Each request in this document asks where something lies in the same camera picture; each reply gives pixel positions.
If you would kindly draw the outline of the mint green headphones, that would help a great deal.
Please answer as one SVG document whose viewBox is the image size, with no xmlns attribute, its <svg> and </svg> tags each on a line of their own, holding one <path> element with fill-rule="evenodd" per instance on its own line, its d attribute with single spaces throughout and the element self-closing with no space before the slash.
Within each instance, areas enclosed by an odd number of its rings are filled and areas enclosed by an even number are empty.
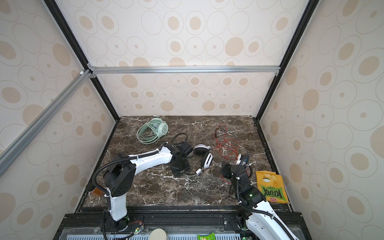
<svg viewBox="0 0 384 240">
<path fill-rule="evenodd" d="M 169 126 L 159 117 L 152 118 L 137 131 L 137 139 L 145 145 L 153 144 L 168 133 Z"/>
</svg>

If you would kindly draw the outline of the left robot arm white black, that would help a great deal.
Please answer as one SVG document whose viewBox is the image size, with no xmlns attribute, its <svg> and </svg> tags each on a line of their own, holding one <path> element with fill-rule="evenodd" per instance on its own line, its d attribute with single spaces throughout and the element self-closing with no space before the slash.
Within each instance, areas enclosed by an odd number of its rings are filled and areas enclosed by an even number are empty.
<svg viewBox="0 0 384 240">
<path fill-rule="evenodd" d="M 187 156 L 192 151 L 192 145 L 184 140 L 162 144 L 160 148 L 143 154 L 119 154 L 114 161 L 95 170 L 86 190 L 102 191 L 102 195 L 107 198 L 107 213 L 114 227 L 119 232 L 124 231 L 128 227 L 126 193 L 132 187 L 134 177 L 142 171 L 165 164 L 169 164 L 173 176 L 178 177 L 190 170 Z"/>
</svg>

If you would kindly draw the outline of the white black headphones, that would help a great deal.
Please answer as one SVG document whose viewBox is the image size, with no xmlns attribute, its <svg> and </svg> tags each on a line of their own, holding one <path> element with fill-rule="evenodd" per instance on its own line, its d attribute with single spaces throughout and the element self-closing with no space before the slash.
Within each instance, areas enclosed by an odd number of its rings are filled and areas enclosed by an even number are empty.
<svg viewBox="0 0 384 240">
<path fill-rule="evenodd" d="M 195 171 L 192 175 L 184 173 L 185 176 L 187 177 L 195 177 L 199 176 L 203 170 L 208 169 L 211 166 L 211 163 L 213 161 L 213 155 L 211 153 L 212 148 L 210 146 L 206 146 L 203 144 L 196 145 L 193 148 L 193 155 L 187 156 L 187 159 L 191 159 L 195 156 L 197 157 L 202 157 L 201 160 L 201 167 Z"/>
</svg>

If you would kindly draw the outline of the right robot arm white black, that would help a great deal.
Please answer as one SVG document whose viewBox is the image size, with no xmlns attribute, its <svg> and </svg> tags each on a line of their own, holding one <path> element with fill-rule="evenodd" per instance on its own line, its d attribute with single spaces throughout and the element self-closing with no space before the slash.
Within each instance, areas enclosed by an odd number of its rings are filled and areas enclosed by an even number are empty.
<svg viewBox="0 0 384 240">
<path fill-rule="evenodd" d="M 247 172 L 250 154 L 240 154 L 225 176 L 231 180 L 240 206 L 237 223 L 242 230 L 251 231 L 260 240 L 297 240 L 298 237 L 275 213 L 266 197 L 251 184 Z"/>
</svg>

